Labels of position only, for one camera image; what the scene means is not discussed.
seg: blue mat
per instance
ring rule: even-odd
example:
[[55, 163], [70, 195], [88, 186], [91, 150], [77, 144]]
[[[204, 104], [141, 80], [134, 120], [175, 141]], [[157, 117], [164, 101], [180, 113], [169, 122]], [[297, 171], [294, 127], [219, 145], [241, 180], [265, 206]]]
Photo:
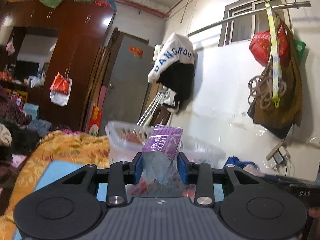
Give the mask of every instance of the blue mat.
[[[39, 190], [58, 179], [68, 175], [69, 173], [76, 171], [77, 169], [83, 167], [84, 165], [81, 164], [74, 164], [62, 161], [53, 161], [51, 162], [47, 169], [44, 171], [43, 175], [41, 176], [38, 184], [34, 191]], [[107, 185], [108, 184], [99, 184], [99, 190], [97, 194], [97, 199], [100, 201], [106, 201], [107, 197]], [[18, 230], [16, 229], [13, 240], [22, 240], [22, 237]]]

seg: strap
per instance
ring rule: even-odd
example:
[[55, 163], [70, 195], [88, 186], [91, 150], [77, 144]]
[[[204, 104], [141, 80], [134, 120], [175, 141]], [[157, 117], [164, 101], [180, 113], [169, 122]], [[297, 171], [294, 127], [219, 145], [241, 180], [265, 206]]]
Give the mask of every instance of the strap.
[[272, 100], [275, 104], [275, 107], [279, 107], [280, 98], [278, 95], [279, 91], [279, 79], [282, 78], [279, 54], [278, 54], [278, 42], [277, 42], [277, 34], [275, 28], [275, 22], [272, 15], [272, 9], [268, 2], [265, 3], [266, 10], [268, 14], [268, 21], [270, 27], [270, 35], [271, 35], [271, 53], [273, 59], [273, 86], [272, 86]]

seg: window frame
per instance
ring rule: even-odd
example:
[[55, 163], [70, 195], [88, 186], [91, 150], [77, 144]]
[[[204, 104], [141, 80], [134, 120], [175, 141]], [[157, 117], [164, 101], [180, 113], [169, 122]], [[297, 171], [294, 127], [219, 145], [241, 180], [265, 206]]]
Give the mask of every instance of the window frame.
[[[236, 14], [237, 12], [241, 12], [241, 11], [246, 11], [248, 8], [251, 7], [252, 10], [255, 10], [255, 6], [257, 4], [263, 3], [264, 0], [246, 0], [246, 2], [241, 3], [236, 2], [234, 6], [226, 6], [226, 11], [225, 11], [225, 17], [224, 18], [229, 18], [234, 16], [234, 14]], [[281, 0], [281, 3], [287, 3], [286, 0]], [[284, 12], [284, 21], [285, 23], [288, 25], [288, 27], [291, 29], [291, 19], [290, 19], [290, 14], [289, 14], [289, 10], [285, 9], [283, 10]], [[233, 43], [238, 43], [238, 42], [242, 42], [242, 41], [249, 41], [253, 38], [254, 34], [255, 34], [255, 28], [256, 28], [256, 15], [252, 15], [252, 23], [251, 23], [251, 38], [248, 40], [241, 40], [241, 41], [234, 41], [231, 42], [232, 40], [232, 34], [233, 34], [233, 25], [234, 25], [234, 21], [231, 22], [227, 22], [224, 26], [222, 26], [222, 30], [220, 33], [220, 42], [219, 42], [219, 46], [226, 46], [229, 44], [233, 44]]]

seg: clothes rail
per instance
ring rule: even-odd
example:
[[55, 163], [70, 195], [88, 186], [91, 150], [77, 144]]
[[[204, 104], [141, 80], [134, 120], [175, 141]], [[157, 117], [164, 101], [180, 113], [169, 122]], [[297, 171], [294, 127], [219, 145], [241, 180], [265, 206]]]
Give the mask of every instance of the clothes rail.
[[[272, 9], [273, 10], [284, 10], [284, 9], [291, 9], [291, 8], [303, 8], [303, 7], [311, 7], [311, 4], [309, 1], [306, 1], [306, 2], [296, 2], [296, 3], [285, 3], [285, 4], [281, 4], [281, 5], [275, 5], [275, 6], [272, 6]], [[229, 17], [229, 18], [226, 18], [226, 19], [223, 19], [219, 22], [216, 22], [216, 23], [213, 23], [213, 24], [210, 24], [206, 27], [203, 27], [197, 31], [194, 31], [194, 32], [191, 32], [188, 34], [188, 37], [192, 36], [192, 35], [195, 35], [195, 34], [198, 34], [200, 32], [203, 32], [205, 30], [208, 30], [210, 28], [213, 28], [215, 26], [218, 26], [218, 25], [221, 25], [223, 23], [226, 23], [226, 22], [231, 22], [239, 17], [242, 17], [242, 16], [249, 16], [249, 15], [254, 15], [254, 14], [257, 14], [257, 13], [260, 13], [262, 11], [265, 11], [266, 8], [261, 8], [261, 9], [257, 9], [257, 10], [253, 10], [253, 11], [250, 11], [250, 12], [244, 12], [244, 13], [241, 13], [241, 14], [238, 14], [236, 16], [232, 16], [232, 17]]]

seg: gray cloth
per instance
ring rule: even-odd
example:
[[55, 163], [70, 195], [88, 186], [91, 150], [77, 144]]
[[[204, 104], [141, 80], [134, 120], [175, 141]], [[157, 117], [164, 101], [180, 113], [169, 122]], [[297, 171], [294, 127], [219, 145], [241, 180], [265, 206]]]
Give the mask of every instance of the gray cloth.
[[32, 120], [28, 125], [28, 130], [38, 132], [39, 137], [45, 137], [46, 135], [48, 135], [51, 125], [52, 124], [46, 120]]

